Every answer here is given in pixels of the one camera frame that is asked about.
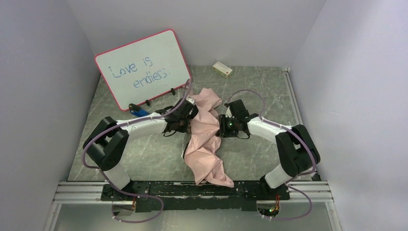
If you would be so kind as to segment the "pink and black folding umbrella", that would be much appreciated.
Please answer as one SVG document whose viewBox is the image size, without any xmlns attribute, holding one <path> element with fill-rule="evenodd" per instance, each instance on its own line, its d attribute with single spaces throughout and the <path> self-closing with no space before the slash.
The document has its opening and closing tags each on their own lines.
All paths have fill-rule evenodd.
<svg viewBox="0 0 408 231">
<path fill-rule="evenodd" d="M 216 155 L 221 145 L 221 138 L 217 136 L 220 123 L 216 108 L 222 100 L 208 88 L 203 88 L 192 98 L 198 114 L 190 121 L 191 138 L 184 154 L 185 164 L 192 170 L 197 185 L 205 181 L 233 188 L 233 180 L 227 176 L 222 159 Z"/>
</svg>

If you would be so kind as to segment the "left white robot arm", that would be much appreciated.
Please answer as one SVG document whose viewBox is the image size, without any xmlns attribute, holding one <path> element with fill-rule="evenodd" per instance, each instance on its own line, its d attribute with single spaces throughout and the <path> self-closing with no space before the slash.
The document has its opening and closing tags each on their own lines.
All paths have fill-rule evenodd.
<svg viewBox="0 0 408 231">
<path fill-rule="evenodd" d="M 83 144 L 83 157 L 89 156 L 117 192 L 133 193 L 133 181 L 120 164 L 126 145 L 138 138 L 167 133 L 186 133 L 190 121 L 198 114 L 191 100 L 180 101 L 134 120 L 103 118 Z"/>
</svg>

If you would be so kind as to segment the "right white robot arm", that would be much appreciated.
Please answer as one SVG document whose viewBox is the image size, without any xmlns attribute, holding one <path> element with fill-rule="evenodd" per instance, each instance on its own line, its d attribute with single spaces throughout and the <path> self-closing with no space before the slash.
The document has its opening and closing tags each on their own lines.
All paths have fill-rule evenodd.
<svg viewBox="0 0 408 231">
<path fill-rule="evenodd" d="M 320 162 L 319 152 L 302 124 L 285 126 L 269 121 L 258 114 L 250 114 L 242 100 L 226 103 L 225 114 L 218 117 L 222 138 L 246 138 L 258 136 L 277 146 L 280 163 L 261 180 L 276 189 L 304 174 L 314 173 Z"/>
</svg>

